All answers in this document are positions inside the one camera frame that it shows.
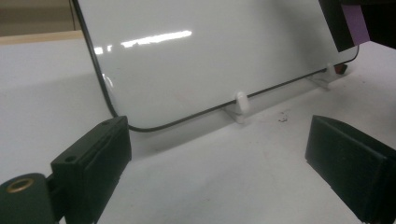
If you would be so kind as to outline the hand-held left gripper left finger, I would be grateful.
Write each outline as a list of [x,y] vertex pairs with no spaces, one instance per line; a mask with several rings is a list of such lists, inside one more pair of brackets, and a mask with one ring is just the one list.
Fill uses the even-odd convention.
[[54,183],[66,197],[66,222],[97,222],[131,159],[128,119],[121,116],[96,125],[52,161]]

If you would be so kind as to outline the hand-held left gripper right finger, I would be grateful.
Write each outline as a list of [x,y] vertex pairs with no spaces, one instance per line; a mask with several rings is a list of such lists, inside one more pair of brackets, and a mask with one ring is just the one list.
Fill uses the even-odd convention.
[[313,116],[308,164],[362,222],[396,222],[396,149],[340,121]]

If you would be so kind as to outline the purple eraser with black felt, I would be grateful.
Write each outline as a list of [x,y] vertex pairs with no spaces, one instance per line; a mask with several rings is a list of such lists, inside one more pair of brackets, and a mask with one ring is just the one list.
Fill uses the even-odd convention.
[[339,52],[370,40],[362,5],[356,0],[318,0]]

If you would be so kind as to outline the white whiteboard with black frame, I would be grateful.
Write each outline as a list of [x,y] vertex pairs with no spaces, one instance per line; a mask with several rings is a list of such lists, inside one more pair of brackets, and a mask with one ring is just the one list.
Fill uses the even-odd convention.
[[155,132],[353,61],[318,0],[72,0],[110,113]]

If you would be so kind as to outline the white plastic whiteboard stand foot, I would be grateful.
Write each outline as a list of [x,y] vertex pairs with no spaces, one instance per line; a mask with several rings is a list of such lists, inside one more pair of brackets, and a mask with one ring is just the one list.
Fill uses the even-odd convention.
[[248,96],[240,91],[235,95],[235,103],[224,107],[225,113],[236,123],[243,124],[245,116],[250,110]]
[[328,63],[324,71],[315,73],[307,79],[325,90],[329,89],[329,85],[337,79],[334,65]]

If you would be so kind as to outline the light wooden board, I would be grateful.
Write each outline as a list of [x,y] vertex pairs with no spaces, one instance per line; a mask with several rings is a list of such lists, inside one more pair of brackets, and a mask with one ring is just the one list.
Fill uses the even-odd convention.
[[32,35],[0,36],[0,46],[59,41],[59,40],[68,40],[68,39],[81,39],[81,38],[84,38],[84,34],[81,31],[66,31],[66,32],[32,34]]

